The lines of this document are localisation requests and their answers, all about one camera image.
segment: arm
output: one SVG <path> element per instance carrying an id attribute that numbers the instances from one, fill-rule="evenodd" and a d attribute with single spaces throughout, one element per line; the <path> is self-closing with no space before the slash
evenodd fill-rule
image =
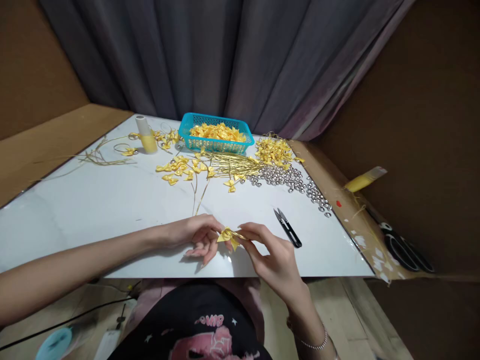
<path id="1" fill-rule="evenodd" d="M 292 243 L 273 235 L 265 225 L 248 222 L 239 227 L 241 230 L 238 233 L 249 240 L 238 241 L 250 255 L 256 273 L 288 307 L 298 357 L 303 360 L 336 359 L 335 346 L 330 338 L 320 351 L 304 344 L 320 346 L 326 333 L 310 297 L 309 288 L 300 277 Z M 262 256 L 252 241 L 264 244 L 270 255 Z"/>
<path id="2" fill-rule="evenodd" d="M 187 256 L 203 257 L 206 265 L 217 252 L 216 232 L 222 229 L 213 216 L 199 215 L 57 252 L 1 273 L 0 328 L 153 250 L 193 242 L 195 249 Z"/>

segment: teal object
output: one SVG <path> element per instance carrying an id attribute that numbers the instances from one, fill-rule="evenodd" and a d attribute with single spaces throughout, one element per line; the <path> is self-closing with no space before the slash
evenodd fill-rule
<path id="1" fill-rule="evenodd" d="M 72 330 L 68 327 L 61 328 L 49 337 L 40 346 L 35 360 L 60 360 L 72 342 Z"/>
<path id="2" fill-rule="evenodd" d="M 190 129 L 195 125 L 201 126 L 218 125 L 224 123 L 229 128 L 238 129 L 245 134 L 246 142 L 235 142 L 226 140 L 209 139 L 205 137 L 196 137 L 190 135 Z M 227 117 L 203 115 L 194 112 L 187 112 L 183 115 L 178 133 L 185 140 L 185 146 L 193 151 L 200 151 L 201 148 L 210 152 L 227 152 L 243 154 L 250 145 L 255 143 L 249 126 L 245 121 L 235 120 Z"/>

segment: woman's left hand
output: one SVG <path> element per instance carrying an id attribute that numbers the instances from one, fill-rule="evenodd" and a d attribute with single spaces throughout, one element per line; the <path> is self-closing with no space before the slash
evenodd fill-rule
<path id="1" fill-rule="evenodd" d="M 203 257 L 203 266 L 212 260 L 218 250 L 217 239 L 219 234 L 225 228 L 213 215 L 197 215 L 183 220 L 171 222 L 163 225 L 165 230 L 165 247 L 175 247 L 177 245 L 192 242 L 195 248 L 185 253 L 186 257 Z M 227 249 L 232 251 L 230 241 L 225 243 Z"/>

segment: black shirt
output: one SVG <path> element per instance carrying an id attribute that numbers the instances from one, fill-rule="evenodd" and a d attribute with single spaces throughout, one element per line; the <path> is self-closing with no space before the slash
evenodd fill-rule
<path id="1" fill-rule="evenodd" d="M 163 297 L 115 349 L 117 359 L 271 359 L 240 301 L 209 280 Z"/>

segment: blue plastic basket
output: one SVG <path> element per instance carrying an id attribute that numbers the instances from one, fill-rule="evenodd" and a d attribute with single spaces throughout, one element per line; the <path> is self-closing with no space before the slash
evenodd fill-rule
<path id="1" fill-rule="evenodd" d="M 190 129 L 195 125 L 201 126 L 203 123 L 207 125 L 218 125 L 224 123 L 229 128 L 235 127 L 235 129 L 238 129 L 241 133 L 245 134 L 246 141 L 235 142 L 191 136 Z M 252 133 L 250 132 L 249 126 L 246 122 L 226 117 L 203 115 L 194 112 L 187 112 L 185 115 L 183 115 L 178 133 L 185 139 L 186 147 L 190 150 L 196 151 L 199 151 L 201 148 L 205 148 L 205 150 L 211 152 L 242 154 L 250 145 L 255 143 Z"/>

